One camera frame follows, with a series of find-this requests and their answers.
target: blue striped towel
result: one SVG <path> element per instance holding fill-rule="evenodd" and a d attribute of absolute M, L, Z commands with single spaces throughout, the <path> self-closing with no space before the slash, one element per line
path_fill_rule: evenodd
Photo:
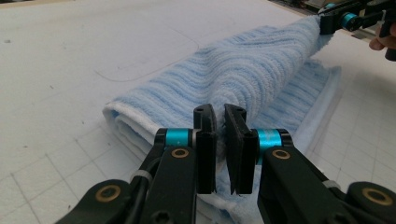
<path fill-rule="evenodd" d="M 256 205 L 259 179 L 252 195 L 230 195 L 221 139 L 224 104 L 244 107 L 251 128 L 287 129 L 305 151 L 340 73 L 309 59 L 331 38 L 319 36 L 318 23 L 319 17 L 312 16 L 283 28 L 260 27 L 199 49 L 108 103 L 106 121 L 143 160 L 159 128 L 192 128 L 192 110 L 212 104 L 219 127 L 218 193 L 200 198 L 221 211 L 218 219 L 254 223 L 261 219 Z M 255 175 L 260 176 L 259 168 Z"/>

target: brass rivet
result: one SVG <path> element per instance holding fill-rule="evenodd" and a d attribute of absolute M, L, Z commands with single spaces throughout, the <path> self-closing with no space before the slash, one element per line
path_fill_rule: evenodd
<path fill-rule="evenodd" d="M 382 192 L 381 190 L 364 188 L 361 190 L 361 192 L 363 193 L 364 197 L 366 197 L 373 203 L 378 203 L 384 206 L 389 206 L 393 204 L 393 200 L 389 197 L 389 195 Z"/>
<path fill-rule="evenodd" d="M 100 203 L 109 203 L 119 197 L 120 193 L 121 189 L 119 186 L 107 185 L 96 192 L 95 198 Z"/>
<path fill-rule="evenodd" d="M 277 157 L 278 159 L 281 160 L 287 160 L 290 158 L 289 152 L 282 150 L 282 149 L 277 149 L 273 151 L 273 156 Z"/>
<path fill-rule="evenodd" d="M 172 151 L 172 156 L 178 159 L 185 158 L 189 155 L 189 151 L 184 148 L 177 148 Z"/>

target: towel fold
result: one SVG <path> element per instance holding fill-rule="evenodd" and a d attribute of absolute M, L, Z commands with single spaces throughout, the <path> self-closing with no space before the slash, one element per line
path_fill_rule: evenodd
<path fill-rule="evenodd" d="M 192 128 L 192 110 L 212 104 L 219 128 L 218 194 L 200 197 L 220 209 L 218 218 L 253 223 L 261 219 L 253 200 L 257 200 L 261 170 L 256 169 L 252 195 L 230 195 L 223 165 L 224 104 L 244 107 L 250 128 L 285 128 L 296 135 L 309 123 L 315 130 L 321 117 L 312 116 L 312 110 L 323 111 L 330 103 L 339 75 L 339 69 L 326 69 L 309 59 L 330 40 L 330 36 L 319 36 L 318 23 L 319 17 L 312 16 L 283 28 L 260 27 L 199 49 L 108 103 L 103 111 L 107 123 L 143 160 L 159 128 Z M 299 149 L 305 151 L 309 137 L 298 141 L 305 147 Z"/>

